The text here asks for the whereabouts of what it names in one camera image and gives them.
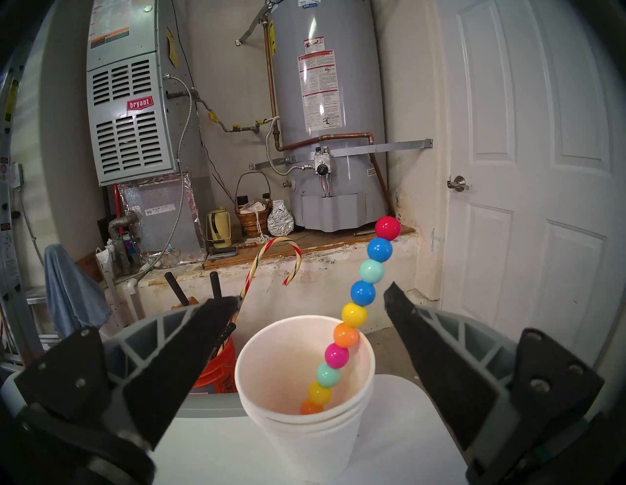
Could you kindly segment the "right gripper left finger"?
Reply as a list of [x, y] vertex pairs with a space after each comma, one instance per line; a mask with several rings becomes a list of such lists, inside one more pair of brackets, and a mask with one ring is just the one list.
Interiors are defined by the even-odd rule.
[[208, 299], [137, 322], [103, 342], [88, 326], [18, 373], [26, 407], [46, 424], [135, 436], [154, 449], [209, 362], [240, 296]]

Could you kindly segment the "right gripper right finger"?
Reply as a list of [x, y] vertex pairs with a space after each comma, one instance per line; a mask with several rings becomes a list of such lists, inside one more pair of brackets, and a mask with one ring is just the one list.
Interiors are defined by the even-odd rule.
[[580, 422], [604, 385], [544, 331], [518, 342], [477, 320], [414, 304], [392, 283], [384, 308], [418, 378], [473, 457], [469, 471], [525, 471], [530, 454]]

